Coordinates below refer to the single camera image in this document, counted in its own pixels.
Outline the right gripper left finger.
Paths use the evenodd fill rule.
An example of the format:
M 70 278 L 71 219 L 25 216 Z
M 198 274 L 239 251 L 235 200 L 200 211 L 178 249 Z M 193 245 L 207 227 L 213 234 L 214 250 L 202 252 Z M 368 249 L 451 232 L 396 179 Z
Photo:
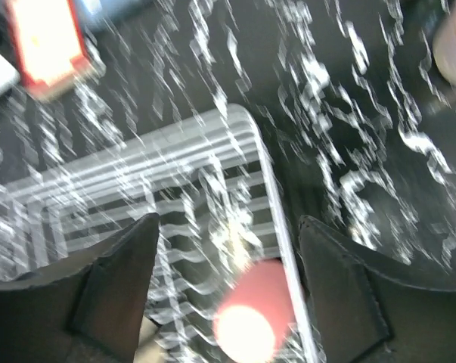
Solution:
M 0 362 L 131 362 L 159 239 L 149 213 L 65 259 L 0 281 Z

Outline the matte pink cup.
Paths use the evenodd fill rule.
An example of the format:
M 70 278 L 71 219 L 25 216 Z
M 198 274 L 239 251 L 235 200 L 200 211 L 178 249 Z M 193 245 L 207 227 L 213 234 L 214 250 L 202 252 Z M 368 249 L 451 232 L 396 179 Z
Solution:
M 213 320 L 221 350 L 235 362 L 270 362 L 295 321 L 284 266 L 264 260 L 244 272 Z

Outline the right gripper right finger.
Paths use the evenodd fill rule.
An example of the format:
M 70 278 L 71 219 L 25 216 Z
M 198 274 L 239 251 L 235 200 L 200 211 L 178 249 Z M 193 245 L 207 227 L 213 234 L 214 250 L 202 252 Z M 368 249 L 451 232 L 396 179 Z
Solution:
M 456 362 L 456 278 L 371 250 L 312 216 L 299 243 L 328 362 Z

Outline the iridescent pink mug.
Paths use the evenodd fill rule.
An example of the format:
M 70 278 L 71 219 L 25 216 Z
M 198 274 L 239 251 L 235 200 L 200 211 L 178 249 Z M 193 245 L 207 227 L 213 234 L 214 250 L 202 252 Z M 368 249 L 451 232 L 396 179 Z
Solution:
M 433 56 L 442 76 L 456 84 L 456 1 L 435 34 Z

